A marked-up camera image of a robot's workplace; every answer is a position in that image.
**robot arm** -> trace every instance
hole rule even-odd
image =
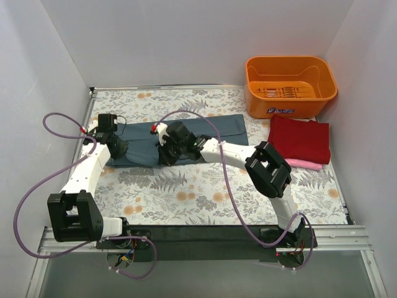
[[[54,237],[58,242],[96,241],[119,236],[127,221],[123,218],[103,217],[94,201],[95,188],[110,157],[120,158],[128,149],[118,138],[117,116],[100,114],[98,122],[89,128],[88,135],[97,140],[95,151],[78,164],[59,194],[47,200]],[[81,157],[88,155],[93,143],[84,141]],[[77,208],[77,214],[71,212]]]
[[[196,137],[188,131],[182,122],[173,122],[170,126],[160,123],[152,127],[152,134],[157,134],[159,142],[159,162],[173,165],[182,155],[192,160],[203,159],[207,163],[221,163],[218,140],[200,135]],[[291,167],[267,143],[258,146],[242,146],[227,142],[222,143],[227,165],[245,169],[250,175],[255,188],[270,199],[277,216],[278,226],[285,230],[294,214],[297,213],[291,196]],[[305,224],[299,215],[288,229],[287,237],[295,242]]]

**red towel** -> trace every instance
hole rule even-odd
[[[284,157],[327,165],[329,124],[298,121],[274,115],[270,120],[269,143]]]

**floral pattern mat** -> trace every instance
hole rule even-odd
[[[250,145],[269,135],[270,121],[253,119],[246,112],[242,89],[99,91],[91,120],[99,113],[113,113],[123,115],[129,124],[150,122],[178,109],[205,116],[242,114]],[[195,116],[181,113],[169,119],[191,117]],[[246,223],[276,224],[270,201],[256,191],[247,172],[228,166],[228,174]],[[313,224],[347,223],[330,166],[320,172],[293,168],[292,196]],[[124,216],[130,224],[239,224],[221,165],[216,163],[160,169],[106,167],[95,200],[103,216]]]

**gray-blue fabric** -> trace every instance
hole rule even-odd
[[[207,117],[214,126],[219,130],[222,140],[238,145],[248,145],[248,137],[243,115],[225,115],[218,117]],[[195,135],[209,135],[216,137],[213,128],[203,119],[181,119],[163,121],[170,124],[174,121],[181,121],[187,129]],[[128,142],[128,150],[124,157],[118,160],[110,159],[109,166],[130,168],[137,166],[158,166],[159,154],[156,148],[158,137],[150,134],[151,126],[155,122],[144,122],[137,124],[127,124],[124,133],[120,138]],[[118,123],[117,134],[120,135],[123,130],[123,124]],[[176,165],[188,165],[200,163],[200,161],[190,160],[182,157]]]

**white panel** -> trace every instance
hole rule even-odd
[[[352,0],[42,0],[88,86],[244,84],[256,55],[323,56]]]
[[[389,297],[397,297],[396,28],[396,1],[354,1],[326,54],[339,96],[322,116],[347,206],[367,228]]]
[[[47,133],[42,118],[59,111],[82,120],[89,90],[40,1],[0,0],[0,40],[0,297],[25,297],[35,259],[15,241],[14,211],[39,179],[71,163],[76,146]],[[49,124],[78,134],[65,120]],[[48,195],[65,181],[64,175],[44,185],[22,209],[21,236],[33,251],[49,223]]]

